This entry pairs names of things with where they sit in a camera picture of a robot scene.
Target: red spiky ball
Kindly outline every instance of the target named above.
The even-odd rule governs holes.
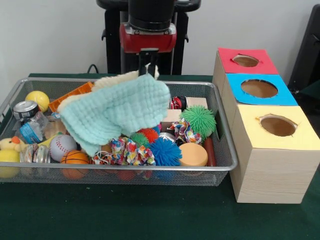
[[[158,133],[152,128],[143,128],[138,131],[142,133],[149,141],[150,144],[154,143],[157,138],[159,138]]]

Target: wire mesh basket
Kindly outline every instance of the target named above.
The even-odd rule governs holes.
[[[50,100],[58,99],[90,81],[70,78],[26,78],[16,83],[0,106],[0,139],[11,138],[20,123],[13,107],[31,91],[42,91]],[[0,162],[0,182],[60,184],[132,184],[174,186],[218,186],[228,171],[237,166],[238,158],[228,127],[225,111],[216,86],[208,82],[165,81],[172,96],[206,98],[217,121],[211,135],[217,166],[122,166],[94,164]]]

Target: yellow ball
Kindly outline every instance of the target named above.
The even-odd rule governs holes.
[[[26,101],[34,101],[38,104],[41,112],[45,112],[49,107],[49,97],[42,91],[32,91],[26,97]]]
[[[11,149],[0,150],[0,162],[19,163],[20,155]],[[19,172],[19,167],[0,166],[0,178],[13,178]]]

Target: white wall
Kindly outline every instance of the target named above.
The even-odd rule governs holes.
[[[212,74],[218,47],[266,49],[288,82],[315,4],[319,1],[202,0],[198,11],[189,13],[183,74]]]
[[[211,75],[217,47],[267,49],[289,80],[317,0],[202,0],[189,14],[183,74]],[[29,73],[102,73],[104,10],[95,0],[0,0],[0,102]]]

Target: light blue washcloth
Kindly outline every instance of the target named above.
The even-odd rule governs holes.
[[[170,91],[150,74],[71,96],[59,106],[70,135],[90,156],[121,134],[152,128],[167,116]]]

